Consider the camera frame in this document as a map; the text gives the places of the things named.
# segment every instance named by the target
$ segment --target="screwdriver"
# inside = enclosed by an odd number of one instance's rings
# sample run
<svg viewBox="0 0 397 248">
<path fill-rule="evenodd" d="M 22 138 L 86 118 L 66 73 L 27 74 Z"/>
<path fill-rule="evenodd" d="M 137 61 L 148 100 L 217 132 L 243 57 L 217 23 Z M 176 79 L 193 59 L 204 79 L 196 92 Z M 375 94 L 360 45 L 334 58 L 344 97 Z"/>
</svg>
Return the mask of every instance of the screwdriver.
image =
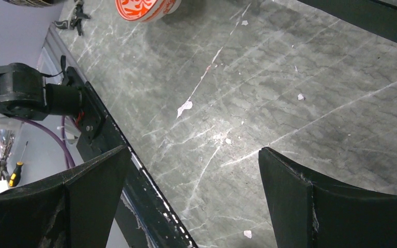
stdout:
<svg viewBox="0 0 397 248">
<path fill-rule="evenodd" d="M 23 166 L 22 161 L 23 161 L 23 156 L 25 155 L 25 150 L 26 150 L 27 146 L 28 146 L 28 141 L 26 142 L 25 147 L 23 148 L 22 157 L 21 157 L 20 161 L 16 163 L 16 168 L 14 168 L 13 173 L 11 174 L 11 177 L 10 177 L 10 181 L 8 181 L 8 185 L 10 185 L 10 187 L 16 187 L 20 182 L 22 166 Z"/>
</svg>

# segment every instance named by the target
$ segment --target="orange and white cup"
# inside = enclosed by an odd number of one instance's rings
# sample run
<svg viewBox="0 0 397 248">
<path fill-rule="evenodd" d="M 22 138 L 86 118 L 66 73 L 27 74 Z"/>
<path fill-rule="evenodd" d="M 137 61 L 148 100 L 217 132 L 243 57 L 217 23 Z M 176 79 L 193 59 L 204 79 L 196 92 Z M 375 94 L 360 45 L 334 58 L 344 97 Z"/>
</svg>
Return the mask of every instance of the orange and white cup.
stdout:
<svg viewBox="0 0 397 248">
<path fill-rule="evenodd" d="M 130 22 L 152 22 L 173 13 L 182 0 L 115 0 L 119 15 Z"/>
</svg>

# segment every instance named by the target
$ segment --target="paint chip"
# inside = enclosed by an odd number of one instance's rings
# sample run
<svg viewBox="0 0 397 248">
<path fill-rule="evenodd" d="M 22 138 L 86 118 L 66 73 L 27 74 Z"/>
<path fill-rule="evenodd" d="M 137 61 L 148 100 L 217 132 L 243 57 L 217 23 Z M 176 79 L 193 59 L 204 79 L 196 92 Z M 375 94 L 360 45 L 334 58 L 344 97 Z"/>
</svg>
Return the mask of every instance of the paint chip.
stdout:
<svg viewBox="0 0 397 248">
<path fill-rule="evenodd" d="M 251 239 L 252 238 L 252 231 L 251 230 L 245 230 L 244 231 L 244 236 L 246 236 L 249 239 Z"/>
<path fill-rule="evenodd" d="M 190 110 L 192 109 L 192 102 L 190 100 L 187 100 L 180 108 L 177 109 L 177 118 L 179 118 L 184 110 Z"/>
<path fill-rule="evenodd" d="M 299 101 L 305 100 L 305 97 L 302 94 L 298 94 L 297 95 L 297 100 L 299 100 Z"/>
</svg>

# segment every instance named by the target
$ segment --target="marble surface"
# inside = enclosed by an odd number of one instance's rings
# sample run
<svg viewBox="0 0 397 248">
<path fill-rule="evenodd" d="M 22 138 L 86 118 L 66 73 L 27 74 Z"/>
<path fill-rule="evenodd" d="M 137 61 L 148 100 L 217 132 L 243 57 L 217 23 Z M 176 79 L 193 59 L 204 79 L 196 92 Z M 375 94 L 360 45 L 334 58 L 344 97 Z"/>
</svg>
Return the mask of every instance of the marble surface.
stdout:
<svg viewBox="0 0 397 248">
<path fill-rule="evenodd" d="M 147 24 L 84 9 L 85 36 L 60 36 L 200 247 L 277 247 L 264 146 L 397 194 L 396 43 L 294 0 L 183 0 Z"/>
</svg>

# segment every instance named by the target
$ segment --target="white wall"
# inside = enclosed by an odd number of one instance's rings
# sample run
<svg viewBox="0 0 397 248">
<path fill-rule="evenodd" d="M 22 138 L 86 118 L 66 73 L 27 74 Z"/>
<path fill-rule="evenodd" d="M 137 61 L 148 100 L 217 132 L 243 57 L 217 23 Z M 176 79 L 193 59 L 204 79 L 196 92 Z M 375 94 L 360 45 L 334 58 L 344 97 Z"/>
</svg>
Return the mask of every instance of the white wall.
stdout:
<svg viewBox="0 0 397 248">
<path fill-rule="evenodd" d="M 63 3 L 33 8 L 0 0 L 0 66 L 21 62 L 36 67 L 48 27 L 62 8 Z"/>
</svg>

